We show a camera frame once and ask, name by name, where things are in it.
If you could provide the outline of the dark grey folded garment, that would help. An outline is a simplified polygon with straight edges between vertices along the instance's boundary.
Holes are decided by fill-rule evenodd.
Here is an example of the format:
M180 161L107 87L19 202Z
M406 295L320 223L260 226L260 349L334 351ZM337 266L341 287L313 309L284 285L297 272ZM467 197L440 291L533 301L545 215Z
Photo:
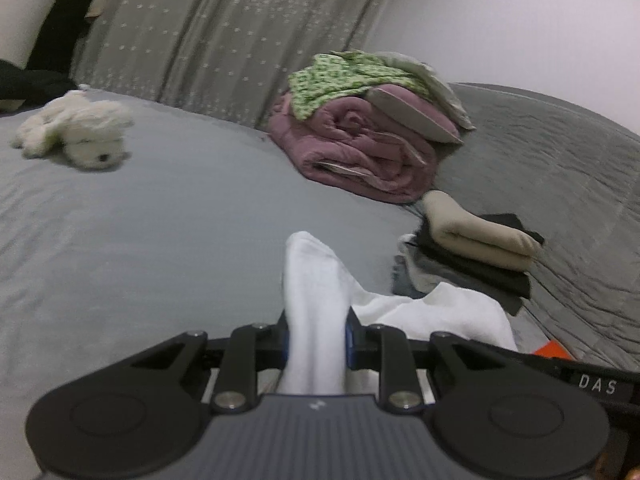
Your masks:
M405 296L412 299L420 299L425 296L424 292L420 292L413 286L405 258L400 255L394 257L392 288L390 290L396 296Z

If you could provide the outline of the orange object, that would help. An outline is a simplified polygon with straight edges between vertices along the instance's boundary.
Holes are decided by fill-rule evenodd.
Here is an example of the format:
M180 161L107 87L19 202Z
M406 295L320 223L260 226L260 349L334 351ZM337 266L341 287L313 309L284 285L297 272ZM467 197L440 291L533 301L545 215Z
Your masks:
M555 340L550 340L542 347L533 352L534 356L542 356L546 359L561 359L567 361L573 361L574 358L565 350L562 344L559 344Z

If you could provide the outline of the white folded garment in stack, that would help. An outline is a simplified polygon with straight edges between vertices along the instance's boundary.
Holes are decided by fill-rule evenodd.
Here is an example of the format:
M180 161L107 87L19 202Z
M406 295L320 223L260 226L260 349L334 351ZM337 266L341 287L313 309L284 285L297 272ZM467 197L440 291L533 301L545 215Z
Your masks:
M466 275L446 264L437 262L420 251L413 234L404 234L398 238L397 248L404 260L409 280L419 292L428 294L438 284L447 283L461 288L473 289L487 296L496 296L497 289Z

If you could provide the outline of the grey bed sheet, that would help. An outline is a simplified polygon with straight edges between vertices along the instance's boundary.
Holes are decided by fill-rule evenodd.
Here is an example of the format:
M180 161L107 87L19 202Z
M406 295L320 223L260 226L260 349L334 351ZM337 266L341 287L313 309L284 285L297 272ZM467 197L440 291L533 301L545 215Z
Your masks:
M186 330L224 336L281 311L288 237L390 286L407 209L303 178L262 133L136 98L105 172L26 159L1 121L1 474L38 472L24 438L43 393Z

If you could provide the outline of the beige folded garment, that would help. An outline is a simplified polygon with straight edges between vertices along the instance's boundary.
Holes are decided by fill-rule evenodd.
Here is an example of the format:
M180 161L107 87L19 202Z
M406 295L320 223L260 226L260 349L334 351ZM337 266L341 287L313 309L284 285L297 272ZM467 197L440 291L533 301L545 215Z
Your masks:
M422 204L431 238L454 255L525 272L541 252L531 235L471 214L447 193L427 192Z

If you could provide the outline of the pink folded quilt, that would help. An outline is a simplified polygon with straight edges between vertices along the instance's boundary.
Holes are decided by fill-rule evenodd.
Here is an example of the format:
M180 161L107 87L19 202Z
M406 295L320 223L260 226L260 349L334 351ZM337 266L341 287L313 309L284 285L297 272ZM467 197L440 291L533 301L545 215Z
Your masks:
M333 99L304 120L287 93L274 104L268 132L307 179L390 204L421 198L435 179L435 146L462 143L449 118L397 84Z

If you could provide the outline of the grey quilted blanket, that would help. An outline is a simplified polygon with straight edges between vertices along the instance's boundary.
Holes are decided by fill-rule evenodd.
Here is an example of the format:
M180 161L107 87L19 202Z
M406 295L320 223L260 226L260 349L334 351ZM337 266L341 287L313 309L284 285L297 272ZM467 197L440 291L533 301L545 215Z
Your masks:
M639 138L541 93L454 84L474 131L435 186L473 214L516 214L546 241L528 316L576 359L639 368Z

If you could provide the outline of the white plush dog toy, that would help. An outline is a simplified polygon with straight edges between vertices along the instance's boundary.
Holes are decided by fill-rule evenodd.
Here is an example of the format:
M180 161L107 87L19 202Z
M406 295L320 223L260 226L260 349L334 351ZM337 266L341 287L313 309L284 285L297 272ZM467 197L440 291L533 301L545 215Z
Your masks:
M134 125L130 109L109 101L90 101L72 90L29 116L11 142L25 158L43 158L59 148L82 170L107 170L126 157L125 133Z

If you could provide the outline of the green floral cloth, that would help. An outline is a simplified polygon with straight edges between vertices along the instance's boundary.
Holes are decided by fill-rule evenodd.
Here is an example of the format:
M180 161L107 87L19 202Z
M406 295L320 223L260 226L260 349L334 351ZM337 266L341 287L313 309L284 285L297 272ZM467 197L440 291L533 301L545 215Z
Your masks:
M385 64L362 51L319 53L312 63L288 76L291 106L298 120L311 118L318 108L346 96L363 96L382 84L396 84L423 99L431 92L418 76Z

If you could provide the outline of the grey star-patterned headboard cover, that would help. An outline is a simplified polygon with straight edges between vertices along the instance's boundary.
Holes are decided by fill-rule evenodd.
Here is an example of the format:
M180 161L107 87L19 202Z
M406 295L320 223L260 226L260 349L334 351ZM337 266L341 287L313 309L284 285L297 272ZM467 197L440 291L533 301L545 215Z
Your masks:
M106 0L82 84L258 128L288 75L361 47L385 0Z

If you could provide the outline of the black clothing on bed edge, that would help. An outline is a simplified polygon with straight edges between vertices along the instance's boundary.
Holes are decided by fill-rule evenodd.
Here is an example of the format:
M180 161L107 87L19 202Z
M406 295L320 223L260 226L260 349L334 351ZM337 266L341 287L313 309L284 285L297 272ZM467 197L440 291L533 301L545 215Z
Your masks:
M105 0L1 0L1 110L47 103L76 84L75 47Z

